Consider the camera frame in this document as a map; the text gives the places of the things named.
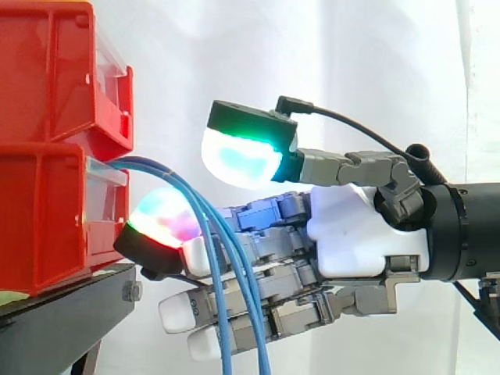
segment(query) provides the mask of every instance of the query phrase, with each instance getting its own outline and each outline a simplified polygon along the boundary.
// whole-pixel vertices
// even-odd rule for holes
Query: blue cable
[[[167,166],[164,166],[160,162],[156,162],[155,160],[143,158],[140,156],[125,156],[123,158],[120,158],[119,160],[123,160],[125,162],[133,162],[133,163],[144,163],[145,165],[152,166],[158,170],[161,170],[165,173],[168,173],[169,175],[176,177],[179,181],[181,181],[183,184],[189,187],[189,184],[187,183],[186,180],[184,180],[181,176],[179,176],[177,173],[175,173],[172,169],[170,169]],[[200,195],[197,191],[194,191],[194,193],[210,208],[210,211],[214,212],[215,217],[217,218],[217,223],[221,225],[224,229],[224,231],[229,235],[229,238],[231,239],[231,242],[234,244],[234,247],[236,248],[241,261],[243,263],[243,267],[245,268],[245,272],[247,273],[247,278],[250,286],[250,291],[252,292],[254,302],[257,306],[261,305],[261,299],[260,299],[260,292],[259,292],[259,286],[257,285],[256,279],[253,277],[253,268],[252,264],[248,261],[248,258],[246,257],[245,250],[241,246],[240,241],[237,239],[236,235],[234,232],[231,230],[229,225],[227,224],[226,220],[220,215],[219,211],[217,211],[213,206],[202,196]],[[263,311],[262,309],[259,309],[259,321],[263,325],[264,322],[264,317],[263,317]]]
[[[259,288],[257,286],[257,281],[253,273],[252,265],[248,261],[248,258],[246,257],[245,250],[241,246],[241,243],[234,234],[234,232],[229,228],[229,225],[227,224],[226,220],[220,215],[220,213],[216,209],[213,208],[213,206],[205,198],[203,198],[182,177],[177,175],[167,166],[164,166],[163,164],[156,162],[154,160],[142,158],[139,156],[126,156],[119,159],[119,161],[129,162],[129,163],[140,163],[143,165],[156,168],[157,170],[161,170],[162,172],[167,173],[169,176],[177,178],[181,183],[184,184],[186,188],[191,189],[191,192],[195,196],[197,196],[209,219],[214,224],[216,224],[217,232],[220,236],[221,241],[224,244],[225,249],[227,250],[228,257],[231,263],[233,264],[233,269],[240,284],[241,293],[243,294],[245,303],[248,307],[248,314],[250,316],[250,320],[252,321],[255,341],[257,343],[257,348],[259,351],[259,372],[263,375],[269,375],[270,364],[266,350],[266,335],[263,326],[263,311],[262,308],[260,308],[261,299],[260,299]],[[234,254],[234,248],[236,249],[237,255],[239,256],[236,256]],[[245,269],[246,278],[245,275],[241,272],[241,264],[239,260],[241,260],[241,262],[243,263],[243,268]]]
[[[202,201],[202,205],[205,208],[205,212],[207,213],[208,218],[220,225],[218,218],[214,215],[213,211],[208,209],[206,202]],[[238,280],[243,280],[243,282],[240,282],[240,289],[241,293],[243,294],[243,299],[245,300],[245,304],[247,305],[248,308],[248,315],[250,316],[250,321],[252,322],[255,341],[257,343],[257,349],[259,351],[259,373],[261,373],[262,375],[270,375],[271,370],[266,349],[266,334],[264,332],[263,322],[259,318],[262,315],[262,309],[260,308],[261,306],[260,299],[259,299],[259,304],[256,305],[254,299],[255,297],[251,293],[248,284],[245,283],[245,275],[242,272],[241,264],[239,261],[240,259],[238,259],[237,255],[234,254],[234,248],[233,248],[234,244],[230,242],[230,239],[227,236],[227,233],[224,233],[222,226],[220,226],[217,233],[219,234],[220,239],[224,244],[224,248],[226,249],[226,253],[227,256],[229,257],[229,260],[233,265],[233,270],[236,275],[236,278]]]
[[[219,263],[216,258],[215,248],[213,245],[212,236],[210,235],[209,226],[206,222],[202,208],[200,207],[198,202],[199,198],[195,194],[193,194],[193,192],[189,188],[184,186],[184,184],[182,184],[178,179],[165,174],[163,171],[158,170],[152,166],[148,166],[139,162],[128,162],[122,160],[111,162],[109,165],[117,169],[137,170],[161,178],[162,180],[168,182],[177,190],[179,190],[193,208],[193,212],[195,213],[196,219],[198,220],[198,223],[202,229],[203,239],[208,245],[207,256],[209,258],[210,271],[212,273],[213,279],[213,288],[216,294],[217,313],[219,315],[220,351],[223,364],[223,374],[231,375],[233,371],[231,367],[229,335],[230,327],[227,316],[226,300],[223,293],[222,277],[220,276]]]

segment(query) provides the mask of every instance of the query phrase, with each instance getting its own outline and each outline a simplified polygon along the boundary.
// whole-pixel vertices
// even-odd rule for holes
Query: screw
[[[123,286],[122,298],[127,302],[138,302],[142,298],[142,282],[128,281]]]

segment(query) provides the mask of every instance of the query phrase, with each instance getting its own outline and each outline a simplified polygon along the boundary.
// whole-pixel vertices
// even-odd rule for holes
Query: red plastic bin
[[[91,4],[0,1],[0,52],[0,144],[64,141],[102,161],[132,150],[132,69]]]
[[[78,145],[0,145],[0,291],[37,295],[121,259],[128,186]]]

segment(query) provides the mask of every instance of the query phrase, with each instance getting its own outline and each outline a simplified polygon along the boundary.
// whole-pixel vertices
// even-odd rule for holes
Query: white fingertip
[[[190,274],[196,277],[210,275],[209,257],[206,254],[203,237],[196,237],[182,245],[186,267]]]
[[[191,357],[196,362],[220,359],[220,346],[216,326],[197,330],[187,338],[187,346]]]
[[[158,305],[163,328],[168,334],[179,334],[196,327],[188,293],[179,293],[161,301]]]

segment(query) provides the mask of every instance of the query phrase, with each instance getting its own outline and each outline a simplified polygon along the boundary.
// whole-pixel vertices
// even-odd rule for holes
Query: black cable
[[[391,151],[397,155],[400,155],[407,160],[408,159],[417,159],[417,157],[402,151],[400,148],[393,145],[391,142],[389,142],[384,137],[381,137],[379,134],[375,133],[373,130],[370,130],[367,127],[363,126],[361,123],[358,123],[357,121],[354,121],[353,119],[349,119],[347,116],[341,115],[340,113],[330,111],[329,109],[320,108],[320,107],[316,107],[316,106],[314,106],[314,108],[312,109],[312,113],[316,113],[318,115],[330,117],[331,119],[334,119],[336,121],[340,121],[341,123],[345,123],[346,125],[349,125],[353,129],[360,131],[361,133],[372,138],[374,141],[380,143],[389,151]]]
[[[357,131],[360,131],[366,136],[372,138],[389,151],[404,158],[411,171],[422,181],[423,184],[437,185],[444,184],[446,182],[445,176],[443,176],[439,169],[431,162],[429,149],[424,145],[414,144],[409,146],[406,151],[402,151],[384,137],[381,137],[373,130],[363,126],[361,123],[354,121],[353,119],[348,118],[347,116],[330,111],[329,109],[316,107],[311,102],[305,102],[288,96],[279,97],[276,105],[276,111],[283,113],[286,116],[290,116],[292,113],[315,113],[345,123],[353,129],[356,129]]]
[[[205,283],[202,283],[201,281],[198,281],[198,280],[190,279],[186,275],[182,275],[182,274],[167,275],[166,278],[167,279],[174,279],[174,280],[183,281],[184,283],[191,284],[191,285],[193,285],[193,286],[195,286],[197,288],[206,287]]]

